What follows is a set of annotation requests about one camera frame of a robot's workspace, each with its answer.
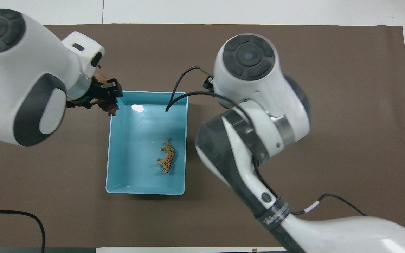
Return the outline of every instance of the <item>brown mat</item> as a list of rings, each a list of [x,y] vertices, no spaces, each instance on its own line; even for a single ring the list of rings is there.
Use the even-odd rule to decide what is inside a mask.
[[[125,90],[170,91],[180,74],[213,68],[230,37],[253,32],[275,43],[283,71],[306,91],[310,134],[261,167],[294,210],[338,194],[372,216],[405,227],[405,50],[401,27],[104,24],[49,26],[59,38],[77,30],[106,48],[100,64]],[[20,62],[29,66],[29,62]],[[179,91],[202,90],[188,74]],[[68,109],[45,142],[0,142],[0,209],[31,212],[48,247],[276,247],[236,195],[204,167],[194,149],[199,125],[223,112],[215,99],[189,99],[185,193],[106,193],[109,117]],[[357,215],[325,199],[305,219]],[[38,246],[34,221],[0,215],[0,246]]]

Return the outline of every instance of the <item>black cable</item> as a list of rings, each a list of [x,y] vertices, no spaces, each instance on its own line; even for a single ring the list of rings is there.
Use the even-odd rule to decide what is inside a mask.
[[[361,215],[363,215],[363,216],[368,216],[368,215],[366,215],[364,212],[360,211],[360,209],[357,208],[355,205],[353,205],[353,204],[351,204],[349,201],[347,201],[346,199],[344,199],[344,198],[342,198],[342,197],[340,197],[340,196],[334,195],[334,194],[329,194],[329,193],[325,193],[325,194],[321,195],[321,197],[319,197],[318,200],[315,201],[315,203],[313,203],[312,205],[310,205],[310,207],[306,208],[305,210],[299,211],[299,212],[291,212],[291,214],[293,214],[293,215],[302,215],[302,214],[308,213],[308,212],[310,212],[313,208],[315,208],[315,207],[318,205],[318,203],[320,203],[320,201],[321,201],[322,199],[324,199],[325,197],[335,197],[336,199],[339,199],[339,200],[343,201],[344,203],[348,204],[350,207],[354,208],[354,210],[357,211],[357,212],[359,212]]]
[[[225,96],[216,94],[216,93],[211,93],[211,92],[207,92],[207,91],[193,91],[193,92],[189,92],[189,93],[185,93],[182,94],[181,96],[178,96],[177,98],[173,99],[173,101],[171,101],[168,105],[167,108],[165,108],[165,111],[168,112],[168,110],[170,109],[170,107],[172,105],[174,105],[174,103],[176,103],[177,101],[188,97],[188,96],[193,96],[193,95],[207,95],[207,96],[212,96],[212,97],[217,97],[220,99],[225,100],[226,102],[230,103],[233,107],[237,107],[238,110],[240,110],[243,115],[246,117],[246,119],[248,120],[248,124],[251,126],[251,128],[255,131],[256,129],[254,128],[254,124],[252,123],[251,117],[249,117],[249,115],[246,113],[246,111],[241,108],[240,106],[238,106],[238,104],[236,104],[234,101],[232,101],[231,99],[226,98]]]
[[[212,75],[211,73],[209,73],[209,71],[205,70],[205,69],[202,68],[202,67],[194,66],[194,67],[188,68],[187,70],[184,71],[184,73],[182,73],[182,75],[180,75],[179,79],[177,80],[177,82],[176,82],[176,84],[175,84],[175,87],[174,87],[174,89],[173,89],[173,92],[172,92],[172,96],[170,97],[170,102],[168,103],[169,106],[170,106],[170,103],[171,103],[171,102],[173,101],[173,99],[174,99],[174,95],[175,95],[175,93],[176,93],[177,87],[178,87],[180,81],[182,80],[182,78],[184,78],[184,76],[185,76],[188,72],[190,72],[190,71],[192,71],[192,70],[194,70],[194,69],[199,69],[199,70],[201,70],[202,72],[206,73],[207,75],[210,75],[211,77],[213,77],[213,75]]]
[[[28,217],[31,217],[35,221],[37,221],[38,226],[40,226],[41,230],[41,253],[45,253],[45,241],[46,241],[46,235],[45,235],[45,229],[43,227],[43,224],[41,223],[40,219],[33,215],[32,213],[27,213],[23,211],[12,211],[12,210],[0,210],[0,214],[19,214],[19,215],[25,215]]]

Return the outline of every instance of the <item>blue tray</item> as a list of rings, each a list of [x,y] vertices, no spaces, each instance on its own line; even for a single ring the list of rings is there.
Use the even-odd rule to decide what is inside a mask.
[[[123,91],[111,116],[106,191],[109,193],[182,195],[185,189],[188,98],[165,112],[170,92]],[[171,138],[175,157],[162,173],[160,149]]]

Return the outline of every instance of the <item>plastic container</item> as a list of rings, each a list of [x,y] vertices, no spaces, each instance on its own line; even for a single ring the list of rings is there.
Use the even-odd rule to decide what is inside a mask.
[[[175,97],[184,93],[177,92]],[[182,195],[185,190],[188,98],[165,112],[170,92],[123,91],[111,116],[106,191],[109,193]],[[162,173],[163,143],[171,138],[175,157]]]

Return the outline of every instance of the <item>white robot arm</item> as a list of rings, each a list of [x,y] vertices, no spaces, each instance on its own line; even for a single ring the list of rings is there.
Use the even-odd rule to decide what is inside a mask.
[[[101,45],[79,32],[60,41],[29,16],[0,9],[0,141],[32,146],[45,140],[65,106],[114,109],[121,87],[115,79],[94,78],[103,55]]]
[[[243,111],[233,107],[204,122],[196,137],[197,153],[288,251],[405,253],[402,226],[369,216],[304,221],[254,175],[255,166],[307,135],[310,128],[310,104],[298,85],[284,77],[269,40],[254,34],[228,40],[216,57],[214,81],[214,92]]]

